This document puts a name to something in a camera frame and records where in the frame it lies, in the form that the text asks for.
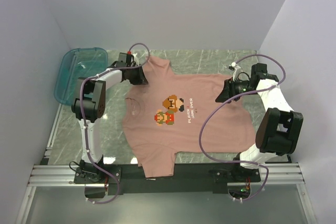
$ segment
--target blue plastic tray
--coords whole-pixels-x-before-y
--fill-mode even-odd
[[[77,48],[67,52],[59,68],[55,99],[61,104],[71,105],[77,79],[101,73],[107,66],[108,54],[102,48]]]

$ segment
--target pixel art graphic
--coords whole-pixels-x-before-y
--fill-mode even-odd
[[[164,100],[162,102],[162,105],[168,109],[168,110],[171,110],[173,112],[177,112],[177,111],[181,111],[183,112],[184,111],[184,100],[182,98],[177,98],[176,95],[171,95],[169,96],[166,100]]]
[[[166,112],[163,112],[162,110],[158,110],[156,112],[156,115],[154,116],[154,120],[156,121],[156,124],[158,126],[161,126],[164,123],[167,125],[173,125],[174,124],[174,112],[171,110],[168,110]]]

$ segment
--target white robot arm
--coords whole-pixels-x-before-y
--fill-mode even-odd
[[[75,113],[81,128],[83,144],[81,166],[84,167],[87,173],[98,173],[96,168],[91,165],[91,160],[88,157],[87,150],[89,150],[90,157],[94,163],[98,165],[103,163],[103,153],[99,137],[99,124],[100,118],[103,116],[105,111],[106,90],[124,80],[129,80],[133,85],[148,84],[142,67],[111,71],[113,68],[135,67],[137,65],[136,62],[136,57],[134,57],[130,52],[127,54],[120,53],[118,61],[114,62],[114,64],[106,69],[106,74],[85,83],[83,90],[83,109],[87,126],[84,124],[80,108],[80,89],[85,78],[79,78],[77,81],[75,99],[71,106],[71,110]]]
[[[110,87],[114,86],[117,83],[122,82],[122,71],[121,70],[115,70],[112,72],[109,72],[102,76],[101,78],[98,78],[95,81],[104,81],[106,83],[105,90],[108,90]],[[89,139],[89,149],[90,154],[95,163],[98,163],[101,158],[103,157],[103,152],[101,150],[100,145],[100,137],[99,137],[99,124],[100,124],[100,118],[97,118],[94,122],[91,122],[90,120],[87,121],[87,130],[88,130],[88,139]],[[85,131],[84,131],[84,119],[78,120],[80,129],[82,132],[82,143],[83,143],[83,152],[82,152],[82,160],[84,160],[86,163],[90,163],[88,153],[86,152],[86,143],[85,143]]]
[[[255,92],[261,97],[266,114],[256,133],[256,143],[248,150],[241,152],[239,159],[262,164],[273,157],[293,153],[303,123],[303,116],[301,113],[294,112],[288,105],[278,86],[277,76],[268,74],[267,65],[262,63],[252,66],[251,77],[248,76],[249,80],[245,81],[239,79],[242,69],[235,62],[231,64],[230,69],[235,70],[233,77],[225,81],[224,89],[216,102],[224,102],[237,94],[248,91],[264,90],[275,86],[268,91]],[[279,124],[285,128],[285,131],[278,129]],[[258,168],[257,165],[250,163],[240,165],[248,169]]]

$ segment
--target t-shirt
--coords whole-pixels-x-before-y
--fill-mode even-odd
[[[222,74],[174,74],[170,61],[151,56],[143,66],[148,85],[126,95],[123,130],[146,177],[171,176],[177,152],[201,152],[198,136],[205,119],[220,103]],[[250,114],[242,100],[225,105],[202,135],[207,152],[243,152],[255,142]]]

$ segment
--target marble surface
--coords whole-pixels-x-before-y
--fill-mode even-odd
[[[109,62],[118,59],[119,50],[110,50]],[[144,61],[146,52],[135,50],[135,54]],[[242,56],[253,54],[252,50],[151,50],[151,54],[171,61],[175,74],[222,73],[232,75],[227,66]],[[257,63],[256,57],[251,57],[239,65],[250,73],[251,65]],[[107,91],[107,105],[105,115],[100,123],[101,146],[104,162],[118,164],[136,163],[122,130],[122,118],[126,111],[124,96],[131,88],[128,81],[124,81]],[[258,95],[244,97],[243,105],[249,111],[253,126],[258,129],[263,119],[265,109]],[[53,149],[49,165],[66,165],[70,161],[80,161],[82,153],[81,132],[71,107],[62,105],[58,117],[58,127],[54,133]],[[214,153],[216,158],[232,160],[236,153]],[[202,153],[178,153],[176,163],[206,163],[211,162]]]

